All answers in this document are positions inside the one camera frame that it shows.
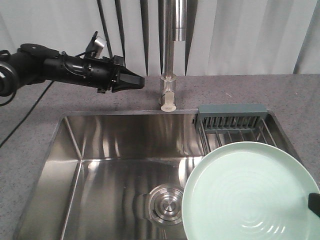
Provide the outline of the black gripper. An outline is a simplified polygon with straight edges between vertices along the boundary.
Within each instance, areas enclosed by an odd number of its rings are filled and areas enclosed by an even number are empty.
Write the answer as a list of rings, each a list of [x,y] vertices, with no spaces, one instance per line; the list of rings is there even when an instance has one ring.
[[[79,58],[60,55],[43,62],[42,77],[46,80],[97,88],[112,93],[143,89],[145,78],[108,58]]]

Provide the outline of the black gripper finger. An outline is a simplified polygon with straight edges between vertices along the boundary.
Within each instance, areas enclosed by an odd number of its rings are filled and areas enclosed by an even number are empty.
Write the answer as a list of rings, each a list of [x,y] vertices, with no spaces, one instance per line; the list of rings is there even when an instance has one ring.
[[[320,217],[320,194],[312,192],[308,195],[307,207],[318,217]]]

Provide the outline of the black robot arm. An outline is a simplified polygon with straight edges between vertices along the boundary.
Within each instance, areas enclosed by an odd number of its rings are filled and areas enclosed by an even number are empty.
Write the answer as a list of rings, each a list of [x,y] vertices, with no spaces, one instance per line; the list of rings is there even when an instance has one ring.
[[[120,56],[97,57],[98,48],[88,44],[85,51],[71,56],[35,43],[22,44],[16,53],[0,52],[0,95],[9,104],[18,89],[46,80],[96,88],[98,93],[139,90],[145,78],[128,70]]]

